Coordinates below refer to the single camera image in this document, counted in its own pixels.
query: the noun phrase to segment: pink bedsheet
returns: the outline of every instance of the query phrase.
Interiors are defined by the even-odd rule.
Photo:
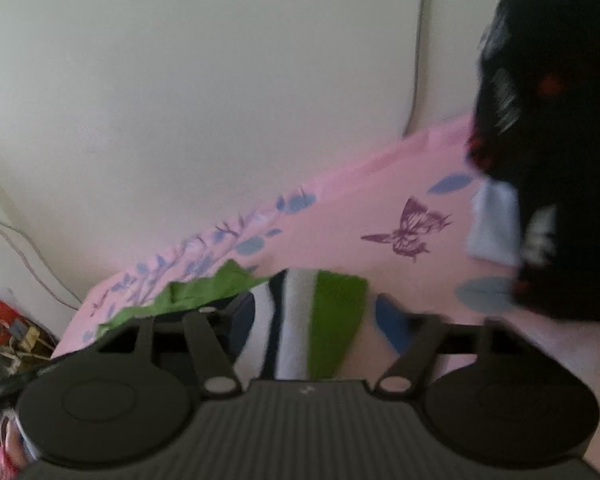
[[[99,323],[150,302],[168,282],[212,274],[234,258],[262,275],[285,267],[357,274],[410,310],[457,322],[504,316],[589,384],[600,402],[600,324],[556,323],[512,306],[493,284],[513,269],[466,256],[470,199],[479,184],[464,161],[468,126],[461,118],[420,131],[105,280],[89,293],[56,354],[90,344]],[[369,313],[341,374],[375,381],[395,357]],[[600,428],[587,459],[600,469]]]

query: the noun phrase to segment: ribbed black surface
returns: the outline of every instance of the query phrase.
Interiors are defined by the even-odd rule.
[[[208,402],[168,448],[113,470],[38,462],[22,480],[595,480],[573,460],[534,471],[498,470],[438,443],[408,404],[382,402],[358,382],[252,383]]]

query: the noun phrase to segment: pink fabric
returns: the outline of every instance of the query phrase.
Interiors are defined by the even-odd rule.
[[[56,354],[91,343],[97,325],[120,308],[150,301],[171,280],[212,274],[228,258],[258,266],[260,275],[285,267],[357,274],[410,310],[481,322],[484,311],[459,301],[456,288],[514,271],[466,256],[470,199],[479,184],[464,161],[468,133],[469,118],[420,131],[105,280],[88,295]],[[411,197],[417,208],[411,202],[404,216]],[[427,223],[431,214],[445,218],[445,225]],[[516,308],[502,314],[588,383],[600,401],[600,324],[556,323]],[[369,313],[341,374],[374,381],[395,358]],[[600,469],[600,428],[587,458]]]

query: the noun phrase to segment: white print on black object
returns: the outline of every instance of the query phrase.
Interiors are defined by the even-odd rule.
[[[485,59],[490,59],[504,46],[510,38],[509,27],[507,27],[507,15],[504,12],[498,12],[491,23],[489,31],[486,33],[486,40],[482,48],[482,54]]]
[[[500,130],[498,134],[502,134],[520,118],[520,108],[516,104],[517,95],[513,81],[506,70],[497,69],[491,81],[498,105],[496,127]]]
[[[555,205],[538,209],[526,228],[522,259],[533,267],[546,267],[555,256]]]

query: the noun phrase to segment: black object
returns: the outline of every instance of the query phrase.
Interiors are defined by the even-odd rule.
[[[600,320],[600,0],[501,0],[480,77],[470,157],[516,188],[538,254],[523,251],[514,297]]]
[[[255,380],[243,392],[227,352],[251,301],[133,320],[40,368],[17,402],[39,454],[20,479],[600,479],[582,460],[592,392],[502,322],[410,316],[413,343],[372,391]],[[477,360],[431,383],[453,353]]]

